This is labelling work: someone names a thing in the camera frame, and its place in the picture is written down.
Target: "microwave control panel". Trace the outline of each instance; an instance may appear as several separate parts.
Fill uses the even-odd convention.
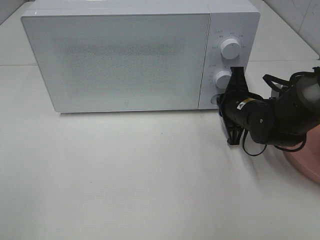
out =
[[[231,67],[247,67],[259,19],[259,12],[211,14],[198,109],[217,109]]]

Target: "knob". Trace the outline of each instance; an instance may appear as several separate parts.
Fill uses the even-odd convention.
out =
[[[234,37],[225,39],[220,44],[220,51],[225,59],[235,59],[239,56],[241,50],[240,41]]]
[[[231,77],[229,71],[220,71],[215,75],[215,85],[220,89],[226,89]]]

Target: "cable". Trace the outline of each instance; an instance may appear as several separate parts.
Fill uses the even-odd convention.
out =
[[[256,156],[259,156],[260,154],[262,154],[266,150],[267,145],[265,145],[264,149],[258,154],[250,154],[250,153],[247,152],[247,150],[245,148],[245,142],[246,142],[247,135],[248,135],[248,130],[245,129],[244,130],[244,134],[243,134],[243,138],[242,138],[242,148],[243,148],[244,152],[246,154],[248,154],[249,156],[251,156],[251,157],[256,157]]]
[[[304,139],[301,143],[301,145],[295,149],[287,149],[287,148],[283,148],[283,147],[280,147],[280,146],[274,146],[276,149],[279,149],[281,151],[284,151],[284,152],[289,152],[289,153],[295,153],[295,152],[298,152],[300,151],[301,149],[304,148],[304,146],[306,145],[306,142],[307,142],[307,134],[304,135]]]

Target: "white wall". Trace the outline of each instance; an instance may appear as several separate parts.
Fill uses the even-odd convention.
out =
[[[28,0],[0,0],[0,24]]]
[[[264,0],[320,54],[320,0]]]

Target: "label sticker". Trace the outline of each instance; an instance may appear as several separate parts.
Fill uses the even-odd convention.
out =
[[[253,98],[247,98],[247,99],[243,100],[242,102],[240,102],[239,105],[236,107],[236,109],[241,110],[244,107],[244,105],[246,105],[247,103],[254,101],[254,100],[255,99],[253,99]]]

